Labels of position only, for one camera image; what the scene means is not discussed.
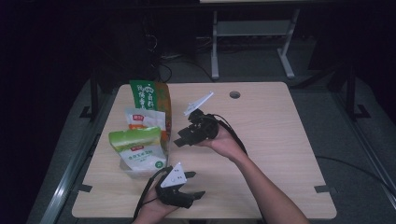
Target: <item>table top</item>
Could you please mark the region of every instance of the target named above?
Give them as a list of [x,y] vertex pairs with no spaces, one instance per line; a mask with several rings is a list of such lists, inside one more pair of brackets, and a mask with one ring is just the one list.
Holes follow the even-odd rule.
[[[189,125],[183,115],[188,103],[210,91],[201,106],[233,126],[249,157],[305,213],[308,218],[330,219],[336,210],[325,185],[289,90],[281,82],[168,84],[172,101],[172,139]],[[240,97],[230,97],[238,91]],[[147,180],[132,179],[120,169],[120,156],[108,143],[108,133],[127,129],[124,107],[134,105],[129,85],[122,86],[108,116],[83,184],[73,207],[75,217],[132,217]],[[170,164],[181,161],[197,175],[180,190],[205,190],[190,209],[178,209],[169,218],[260,218],[256,202],[236,166],[206,147],[171,144]]]

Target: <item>red label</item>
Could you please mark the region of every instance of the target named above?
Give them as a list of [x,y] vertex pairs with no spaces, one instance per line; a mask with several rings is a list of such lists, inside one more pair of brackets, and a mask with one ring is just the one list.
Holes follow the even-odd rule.
[[140,147],[131,147],[131,150],[132,151],[137,151],[137,150],[140,150],[140,149],[143,149],[144,147],[143,146],[140,146]]
[[141,120],[141,121],[142,121],[144,118],[145,118],[145,117],[144,117],[144,116],[141,116],[141,115],[133,115],[133,116],[132,116],[132,119],[133,119],[133,120]]

